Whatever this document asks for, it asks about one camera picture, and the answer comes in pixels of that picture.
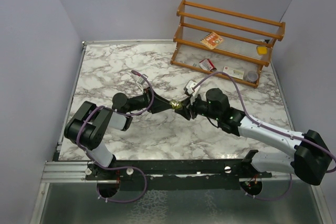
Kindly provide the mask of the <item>clear pill bottle gold lid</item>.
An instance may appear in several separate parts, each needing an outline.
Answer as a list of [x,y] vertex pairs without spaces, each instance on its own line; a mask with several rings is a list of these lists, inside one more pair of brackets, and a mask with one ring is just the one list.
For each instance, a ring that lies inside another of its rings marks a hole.
[[183,103],[181,101],[172,99],[170,101],[170,105],[174,111],[180,111],[183,109]]

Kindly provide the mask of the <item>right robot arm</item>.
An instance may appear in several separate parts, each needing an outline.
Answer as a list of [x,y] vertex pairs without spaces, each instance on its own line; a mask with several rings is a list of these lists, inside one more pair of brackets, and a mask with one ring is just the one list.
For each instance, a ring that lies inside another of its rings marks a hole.
[[187,120],[198,115],[213,119],[218,128],[228,134],[252,138],[279,150],[279,153],[257,151],[241,164],[246,177],[259,172],[295,174],[305,183],[320,185],[332,158],[321,135],[286,130],[248,115],[230,106],[227,95],[219,88],[206,92],[206,99],[191,95],[177,106],[175,112]]

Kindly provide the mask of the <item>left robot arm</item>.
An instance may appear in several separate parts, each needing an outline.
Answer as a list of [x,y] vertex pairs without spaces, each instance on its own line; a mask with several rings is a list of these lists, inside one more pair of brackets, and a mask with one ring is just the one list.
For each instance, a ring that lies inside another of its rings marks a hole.
[[103,143],[108,127],[126,131],[134,115],[140,112],[159,113],[172,108],[170,102],[146,88],[142,95],[128,98],[117,93],[112,98],[112,107],[97,106],[85,101],[64,129],[64,137],[86,152],[89,159],[98,165],[98,173],[104,179],[110,179],[116,172],[116,157]]

